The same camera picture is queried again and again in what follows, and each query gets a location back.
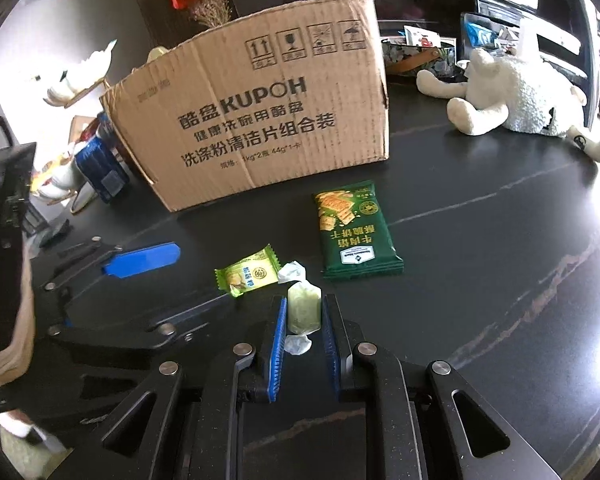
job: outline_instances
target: white snack package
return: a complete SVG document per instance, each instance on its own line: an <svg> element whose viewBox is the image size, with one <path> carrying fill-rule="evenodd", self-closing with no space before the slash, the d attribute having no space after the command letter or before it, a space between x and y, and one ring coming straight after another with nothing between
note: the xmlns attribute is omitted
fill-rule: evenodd
<svg viewBox="0 0 600 480"><path fill-rule="evenodd" d="M278 283L298 281L287 291L286 326L294 334L306 335L320 330L322 291L306 280L306 270L298 262L278 271Z"/></svg>
<svg viewBox="0 0 600 480"><path fill-rule="evenodd" d="M302 355L311 348L311 340L305 335L288 335L285 338L285 352Z"/></svg>

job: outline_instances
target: blue package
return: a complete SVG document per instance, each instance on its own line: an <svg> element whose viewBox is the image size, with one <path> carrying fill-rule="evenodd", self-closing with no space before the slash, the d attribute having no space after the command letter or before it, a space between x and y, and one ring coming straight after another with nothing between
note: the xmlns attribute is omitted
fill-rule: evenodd
<svg viewBox="0 0 600 480"><path fill-rule="evenodd" d="M498 38L498 35L491 29L478 25L477 23L465 23L464 28L469 35L471 46L493 44Z"/></svg>
<svg viewBox="0 0 600 480"><path fill-rule="evenodd" d="M75 163L104 203L111 202L129 183L129 176L97 135L75 155Z"/></svg>

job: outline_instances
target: green snack package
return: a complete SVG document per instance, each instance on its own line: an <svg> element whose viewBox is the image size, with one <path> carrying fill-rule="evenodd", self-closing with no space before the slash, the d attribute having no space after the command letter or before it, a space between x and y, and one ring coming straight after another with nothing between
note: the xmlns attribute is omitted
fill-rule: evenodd
<svg viewBox="0 0 600 480"><path fill-rule="evenodd" d="M261 286L278 282L280 262L270 245L239 262L216 269L218 288L234 298Z"/></svg>
<svg viewBox="0 0 600 480"><path fill-rule="evenodd" d="M404 270L371 180L318 193L314 199L325 278L345 280Z"/></svg>

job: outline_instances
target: blue container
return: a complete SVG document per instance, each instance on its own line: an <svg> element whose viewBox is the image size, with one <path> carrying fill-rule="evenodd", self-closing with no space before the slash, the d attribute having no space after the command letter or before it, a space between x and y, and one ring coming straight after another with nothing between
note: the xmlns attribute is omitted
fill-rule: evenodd
<svg viewBox="0 0 600 480"><path fill-rule="evenodd" d="M98 136L75 156L75 163L103 202L109 203L129 183L129 176Z"/></svg>

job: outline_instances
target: white label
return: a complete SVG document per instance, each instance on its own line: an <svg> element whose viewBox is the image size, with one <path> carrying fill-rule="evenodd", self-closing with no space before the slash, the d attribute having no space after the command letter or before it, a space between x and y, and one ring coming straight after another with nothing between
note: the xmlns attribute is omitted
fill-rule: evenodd
<svg viewBox="0 0 600 480"><path fill-rule="evenodd" d="M340 260L343 264L361 264L375 257L374 248L370 245L358 245L340 251Z"/></svg>
<svg viewBox="0 0 600 480"><path fill-rule="evenodd" d="M124 187L125 183L120 178L116 170L111 170L102 179L102 185L105 187L111 196L116 196L120 190Z"/></svg>

